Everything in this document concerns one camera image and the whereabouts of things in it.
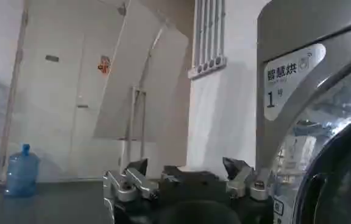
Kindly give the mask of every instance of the floor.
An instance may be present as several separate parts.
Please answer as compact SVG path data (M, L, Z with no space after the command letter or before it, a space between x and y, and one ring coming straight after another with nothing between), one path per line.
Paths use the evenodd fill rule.
M0 187L0 223L110 223L102 182L39 184L32 198L5 198Z

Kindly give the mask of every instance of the white door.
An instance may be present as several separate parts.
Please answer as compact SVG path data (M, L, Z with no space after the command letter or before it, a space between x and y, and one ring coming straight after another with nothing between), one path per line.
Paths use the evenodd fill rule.
M80 177L80 162L91 162L82 150L109 150L90 130L106 79L97 65L101 55L112 59L122 20L97 0L30 2L8 154L30 143L41 159L40 181ZM77 109L83 103L89 108Z

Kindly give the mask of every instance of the metal rod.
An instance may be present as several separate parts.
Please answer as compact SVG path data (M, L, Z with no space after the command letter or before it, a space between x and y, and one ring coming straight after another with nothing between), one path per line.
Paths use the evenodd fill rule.
M129 120L127 126L127 145L123 147L121 152L121 162L120 162L120 173L124 172L124 169L128 166L131 158L132 150L132 138L133 138L133 125L135 117L135 102L136 102L136 88L131 87L131 101L130 101L130 111L129 111Z
M143 86L144 85L144 81L146 80L146 78L148 76L148 70L149 70L149 64L150 64L150 61L151 61L150 59L152 57L152 51L157 47L159 39L161 38L165 28L167 28L167 25L166 25L166 23L163 23L162 26L158 30L157 36L155 36L155 39L153 40L153 42L151 44L151 48L149 49L149 52L147 53L146 61L144 62L142 75L141 75L140 80L139 80L139 88L143 88L144 87Z
M221 11L219 14L220 18L220 30L219 30L219 36L220 36L220 42L219 42L219 55L224 55L224 17L225 17L225 0L220 0L221 3Z
M205 46L205 2L206 0L202 0L201 4L201 26L200 26L200 63L199 65L202 65L205 63L205 51L204 51L204 46Z
M205 62L211 59L211 0L206 0L205 3Z
M130 108L130 117L129 117L129 129L128 129L128 144L127 144L127 158L128 162L131 158L131 150L132 150L132 138L133 138L133 125L135 123L135 102L136 102L136 88L132 87L132 95L131 95L131 108Z
M201 14L201 0L194 1L194 30L193 30L193 55L192 66L199 65L200 54L200 14Z
M212 2L212 23L213 23L213 32L212 32L212 59L218 56L218 0L211 0Z
M218 55L221 55L222 54L222 50L221 50L221 41L222 41L222 13L223 13L223 5L222 5L222 2L224 0L218 0L218 39L216 40L217 42L217 49L218 49Z
M146 143L146 140L144 138L145 136L145 126L146 126L146 93L145 92L140 92L141 95L141 100L143 101L143 114L142 114L142 120L141 120L141 140L140 140L140 159L143 158L144 156L144 146Z

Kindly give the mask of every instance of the blue plastic bottle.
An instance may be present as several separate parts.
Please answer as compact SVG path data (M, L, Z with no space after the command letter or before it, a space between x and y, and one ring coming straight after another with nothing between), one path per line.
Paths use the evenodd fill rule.
M29 144L23 144L23 151L9 157L5 195L30 197L36 190L39 158L29 152Z

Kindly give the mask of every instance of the front-loading machine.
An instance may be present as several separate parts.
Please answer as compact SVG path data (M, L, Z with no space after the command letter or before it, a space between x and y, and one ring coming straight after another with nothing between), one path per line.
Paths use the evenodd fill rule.
M273 0L258 17L257 170L274 223L351 223L351 0Z

